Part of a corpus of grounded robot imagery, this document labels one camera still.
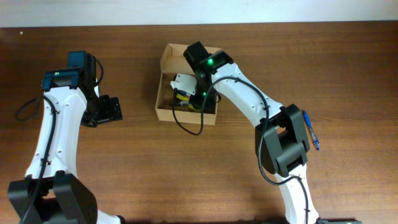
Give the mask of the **blue pen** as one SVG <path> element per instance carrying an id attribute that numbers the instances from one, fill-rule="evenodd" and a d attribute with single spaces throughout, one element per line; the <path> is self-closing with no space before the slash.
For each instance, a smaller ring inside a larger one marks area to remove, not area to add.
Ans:
<path id="1" fill-rule="evenodd" d="M 302 113 L 303 113 L 303 118 L 304 118 L 305 124 L 307 125 L 308 131 L 309 131 L 309 133 L 311 135 L 312 143 L 315 146 L 315 149 L 317 151 L 319 151 L 320 150 L 320 142 L 319 142 L 319 140 L 317 138 L 317 135 L 315 134 L 315 132 L 313 130 L 313 127 L 312 127 L 312 124 L 311 124 L 311 121 L 310 121 L 310 117 L 309 117 L 308 113 L 305 110 L 303 110 Z"/>

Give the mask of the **cardboard box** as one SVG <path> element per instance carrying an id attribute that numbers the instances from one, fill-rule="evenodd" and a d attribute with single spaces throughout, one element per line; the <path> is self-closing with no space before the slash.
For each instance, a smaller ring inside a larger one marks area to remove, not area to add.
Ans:
<path id="1" fill-rule="evenodd" d="M 172 114 L 174 91 L 170 82 L 178 73 L 195 77 L 193 70 L 183 56 L 188 45 L 167 44 L 160 59 L 160 83 L 157 93 L 155 111 L 160 121 L 175 122 Z M 175 106 L 175 115 L 179 123 L 200 124 L 200 112 L 190 110 L 187 106 Z M 204 124 L 215 125 L 217 103 L 214 109 L 205 110 Z"/>

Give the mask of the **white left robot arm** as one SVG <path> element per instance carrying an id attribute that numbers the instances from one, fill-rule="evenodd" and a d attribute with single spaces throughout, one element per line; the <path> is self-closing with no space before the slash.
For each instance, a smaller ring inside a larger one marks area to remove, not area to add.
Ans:
<path id="1" fill-rule="evenodd" d="M 68 53 L 66 68 L 49 70 L 35 98 L 44 108 L 37 147 L 22 180 L 9 184 L 7 196 L 21 223 L 114 223 L 120 215 L 98 208 L 94 194 L 78 179 L 76 152 L 82 126 L 123 118 L 118 98 L 100 95 L 100 61 L 88 52 Z"/>

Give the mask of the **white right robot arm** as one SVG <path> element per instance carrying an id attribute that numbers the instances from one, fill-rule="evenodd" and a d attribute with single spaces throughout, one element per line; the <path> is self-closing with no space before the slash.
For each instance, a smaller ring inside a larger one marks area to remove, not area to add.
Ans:
<path id="1" fill-rule="evenodd" d="M 288 223 L 319 223 L 307 182 L 310 149 L 301 110 L 283 106 L 256 87 L 224 51 L 209 53 L 201 42 L 183 56 L 195 74 L 194 107 L 205 111 L 223 95 L 255 128 L 257 163 L 265 180 L 280 188 Z"/>

